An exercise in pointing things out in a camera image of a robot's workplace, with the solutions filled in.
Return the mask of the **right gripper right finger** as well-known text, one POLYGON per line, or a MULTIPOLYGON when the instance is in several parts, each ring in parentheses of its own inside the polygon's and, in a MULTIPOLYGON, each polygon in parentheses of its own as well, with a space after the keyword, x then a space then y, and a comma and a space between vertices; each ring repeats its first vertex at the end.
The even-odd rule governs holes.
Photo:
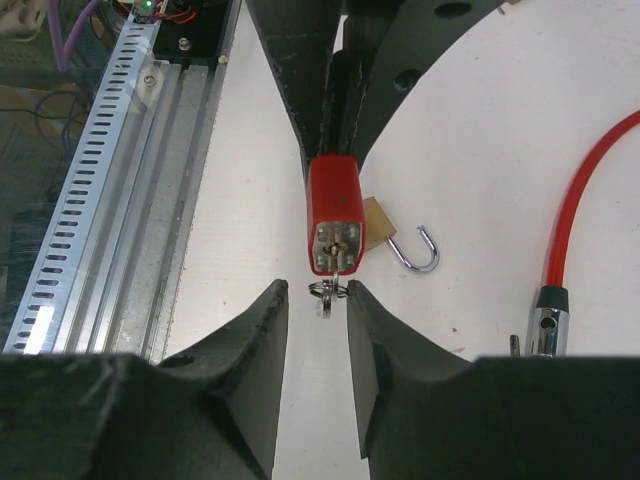
POLYGON ((361 456, 374 479, 635 479, 632 357, 466 361, 348 284, 361 456))

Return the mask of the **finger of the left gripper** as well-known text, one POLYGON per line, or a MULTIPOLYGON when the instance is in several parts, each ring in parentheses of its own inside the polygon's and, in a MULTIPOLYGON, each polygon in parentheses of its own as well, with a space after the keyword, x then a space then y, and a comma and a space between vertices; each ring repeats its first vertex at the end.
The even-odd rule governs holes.
POLYGON ((340 3, 255 0, 247 8, 299 144, 302 171, 307 173, 322 140, 340 3))
POLYGON ((326 92, 324 151, 364 161, 436 61, 500 1, 345 1, 326 92))

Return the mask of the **silver keys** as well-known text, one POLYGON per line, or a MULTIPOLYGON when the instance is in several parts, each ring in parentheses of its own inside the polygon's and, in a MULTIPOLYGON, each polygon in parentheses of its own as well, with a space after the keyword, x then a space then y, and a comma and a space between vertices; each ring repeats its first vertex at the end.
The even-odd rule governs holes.
POLYGON ((332 305, 338 299, 348 295, 348 289, 339 283, 339 252, 336 245, 329 249, 329 279, 319 280, 308 285, 309 293, 319 300, 321 317, 328 319, 331 317, 332 305))

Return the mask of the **red thin-cable padlock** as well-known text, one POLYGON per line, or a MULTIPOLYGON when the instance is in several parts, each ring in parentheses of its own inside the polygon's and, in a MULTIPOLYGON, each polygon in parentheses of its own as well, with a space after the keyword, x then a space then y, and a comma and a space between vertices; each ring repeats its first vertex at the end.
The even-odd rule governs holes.
POLYGON ((338 272, 354 274, 364 254, 366 222, 356 160, 331 153, 314 158, 306 186, 308 256, 311 271, 329 276, 326 250, 338 243, 338 272))

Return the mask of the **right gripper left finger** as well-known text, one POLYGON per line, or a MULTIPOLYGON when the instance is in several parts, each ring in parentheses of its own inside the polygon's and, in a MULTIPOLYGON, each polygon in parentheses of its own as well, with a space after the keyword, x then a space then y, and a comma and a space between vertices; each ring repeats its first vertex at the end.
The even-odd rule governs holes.
POLYGON ((134 354, 5 355, 5 479, 268 479, 289 318, 272 282, 158 364, 134 354))

